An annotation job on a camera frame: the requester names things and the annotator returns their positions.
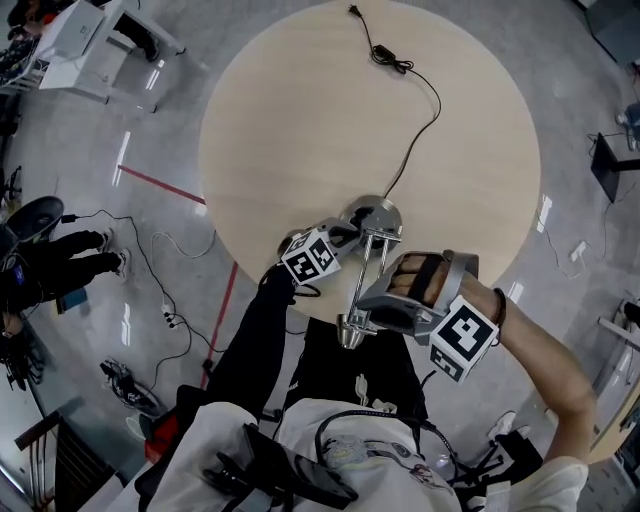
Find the black bracelet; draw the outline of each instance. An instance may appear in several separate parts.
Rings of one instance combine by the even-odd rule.
[[[502,331],[502,325],[504,324],[505,319],[507,318],[507,297],[504,292],[500,288],[494,288],[493,291],[498,296],[500,300],[500,309],[498,311],[498,318],[496,320],[496,325],[498,326],[498,335],[496,336],[496,341],[491,344],[492,347],[495,347],[500,344],[500,335]]]

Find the wooden tabletop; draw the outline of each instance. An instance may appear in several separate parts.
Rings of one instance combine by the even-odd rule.
[[[287,232],[365,194],[383,194],[436,99],[410,74],[374,64],[349,1],[312,7],[254,38],[218,81],[200,136],[204,195],[218,234],[255,281]],[[389,195],[406,251],[480,256],[492,284],[532,225],[540,185],[536,132],[500,62],[470,34],[428,11],[359,3],[373,44],[412,60],[442,98]],[[296,308],[328,322],[348,311],[361,260],[316,284]]]

